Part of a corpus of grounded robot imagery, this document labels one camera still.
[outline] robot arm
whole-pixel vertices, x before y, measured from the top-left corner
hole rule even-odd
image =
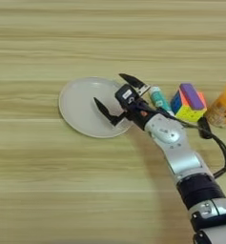
[[[191,149],[182,125],[156,114],[144,131],[166,156],[196,232],[195,243],[226,244],[226,197],[201,156]]]
[[[115,94],[124,112],[110,115],[95,99],[97,108],[115,126],[123,117],[132,120],[147,132],[161,148],[167,159],[176,188],[189,212],[195,230],[195,244],[226,244],[226,197],[201,156],[189,145],[184,127],[159,112],[149,112],[148,104],[140,97],[149,86],[135,77],[121,75],[130,85]]]

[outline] wooden table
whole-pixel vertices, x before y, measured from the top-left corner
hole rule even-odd
[[[93,139],[60,117],[70,80],[136,75],[170,98],[226,83],[226,1],[0,0],[0,243],[189,244],[161,150],[138,128]],[[226,142],[226,130],[215,130]],[[215,171],[212,141],[189,131]],[[226,193],[226,174],[218,180]]]

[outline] small bottle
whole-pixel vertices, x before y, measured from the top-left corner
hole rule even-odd
[[[210,124],[217,127],[226,126],[226,89],[224,93],[207,110],[205,116]]]
[[[171,116],[175,116],[170,108],[167,99],[165,98],[159,87],[151,87],[149,90],[149,96],[151,97],[151,100],[156,108],[160,107],[168,112]]]

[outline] orange object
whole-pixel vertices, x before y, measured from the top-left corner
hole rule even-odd
[[[224,127],[226,125],[226,89],[205,115],[214,126]]]

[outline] rubik's cube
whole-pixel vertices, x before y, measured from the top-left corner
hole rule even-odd
[[[192,84],[183,83],[171,101],[175,117],[196,122],[207,111],[204,95],[196,91]]]

